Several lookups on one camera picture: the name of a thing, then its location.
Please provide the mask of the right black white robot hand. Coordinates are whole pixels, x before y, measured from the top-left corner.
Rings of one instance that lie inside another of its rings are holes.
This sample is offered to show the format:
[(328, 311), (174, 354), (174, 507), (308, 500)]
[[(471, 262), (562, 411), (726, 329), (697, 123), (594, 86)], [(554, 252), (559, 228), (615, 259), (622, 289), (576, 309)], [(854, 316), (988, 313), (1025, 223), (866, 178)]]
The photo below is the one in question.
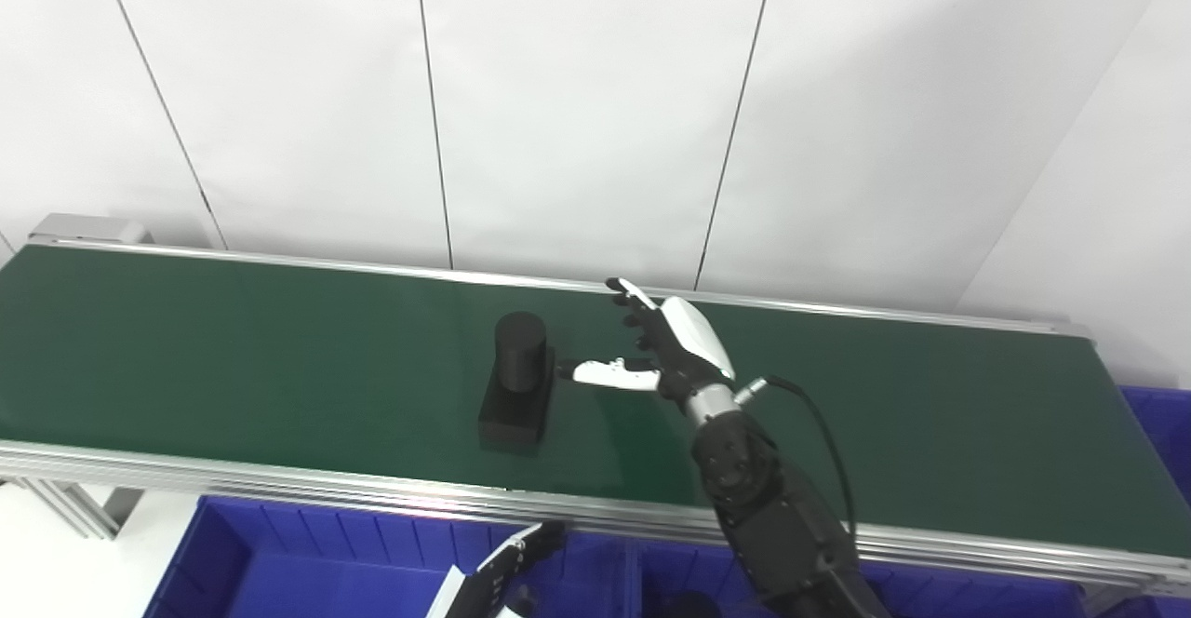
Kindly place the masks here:
[(623, 392), (657, 393), (675, 402), (690, 401), (710, 388), (732, 392), (736, 375), (731, 360), (701, 310), (682, 296), (665, 296), (657, 302), (626, 277), (607, 277), (605, 286), (613, 292), (613, 302), (628, 310), (626, 325), (641, 330), (636, 345), (651, 357), (561, 360), (556, 377)]

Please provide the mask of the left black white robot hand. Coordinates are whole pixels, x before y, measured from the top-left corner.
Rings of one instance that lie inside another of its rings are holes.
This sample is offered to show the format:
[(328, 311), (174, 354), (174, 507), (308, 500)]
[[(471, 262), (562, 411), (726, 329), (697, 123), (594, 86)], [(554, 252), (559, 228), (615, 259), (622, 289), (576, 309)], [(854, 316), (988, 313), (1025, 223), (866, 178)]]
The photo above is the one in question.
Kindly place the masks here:
[(566, 544), (569, 524), (547, 520), (511, 533), (475, 572), (456, 566), (447, 572), (428, 608), (428, 617), (531, 617), (540, 597), (515, 580)]

